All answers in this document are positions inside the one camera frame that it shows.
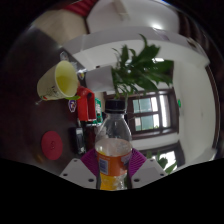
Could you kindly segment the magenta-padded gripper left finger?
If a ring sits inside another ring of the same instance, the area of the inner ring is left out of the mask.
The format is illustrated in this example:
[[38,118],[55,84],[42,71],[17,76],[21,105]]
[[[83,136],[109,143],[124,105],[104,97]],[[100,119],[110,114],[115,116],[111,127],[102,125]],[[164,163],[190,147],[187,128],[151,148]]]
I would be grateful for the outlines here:
[[73,158],[60,177],[84,188],[98,189],[99,165],[96,150],[89,150],[80,159]]

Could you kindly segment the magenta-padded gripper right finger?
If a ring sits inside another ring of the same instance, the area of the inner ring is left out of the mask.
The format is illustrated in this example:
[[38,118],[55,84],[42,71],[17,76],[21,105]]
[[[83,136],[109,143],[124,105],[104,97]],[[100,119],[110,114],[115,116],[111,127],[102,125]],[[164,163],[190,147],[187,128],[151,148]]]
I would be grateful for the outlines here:
[[127,188],[141,188],[166,176],[155,159],[147,159],[140,151],[132,149],[128,164]]

